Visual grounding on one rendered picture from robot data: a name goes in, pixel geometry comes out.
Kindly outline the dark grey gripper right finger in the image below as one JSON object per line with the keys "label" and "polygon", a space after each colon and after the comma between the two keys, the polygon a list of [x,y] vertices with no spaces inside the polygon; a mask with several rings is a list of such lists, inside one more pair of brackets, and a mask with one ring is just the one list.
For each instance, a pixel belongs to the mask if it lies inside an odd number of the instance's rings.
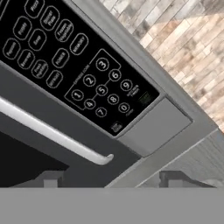
{"label": "dark grey gripper right finger", "polygon": [[213,188],[212,185],[189,178],[182,171],[161,171],[159,178],[160,188]]}

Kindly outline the green microwave start button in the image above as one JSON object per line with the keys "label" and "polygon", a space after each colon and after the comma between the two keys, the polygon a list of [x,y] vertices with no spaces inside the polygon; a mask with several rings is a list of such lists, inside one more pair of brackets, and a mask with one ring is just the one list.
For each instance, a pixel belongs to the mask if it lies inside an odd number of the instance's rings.
{"label": "green microwave start button", "polygon": [[150,102],[151,100],[151,95],[148,92],[145,92],[139,99],[138,101],[142,104],[142,105],[146,105]]}

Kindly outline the grey microwave oven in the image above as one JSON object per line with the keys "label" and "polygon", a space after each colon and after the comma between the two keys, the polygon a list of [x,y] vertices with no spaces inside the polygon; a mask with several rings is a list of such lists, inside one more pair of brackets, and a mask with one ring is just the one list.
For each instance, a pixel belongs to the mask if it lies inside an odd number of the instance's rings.
{"label": "grey microwave oven", "polygon": [[98,0],[0,0],[0,62],[140,157],[106,186],[141,185],[217,129]]}

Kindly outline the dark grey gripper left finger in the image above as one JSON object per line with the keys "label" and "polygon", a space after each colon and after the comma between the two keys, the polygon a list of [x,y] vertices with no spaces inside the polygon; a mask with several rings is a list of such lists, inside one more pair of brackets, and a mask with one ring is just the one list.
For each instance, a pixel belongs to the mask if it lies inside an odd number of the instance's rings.
{"label": "dark grey gripper left finger", "polygon": [[14,188],[59,188],[63,186],[64,171],[43,171],[35,179],[14,185]]}

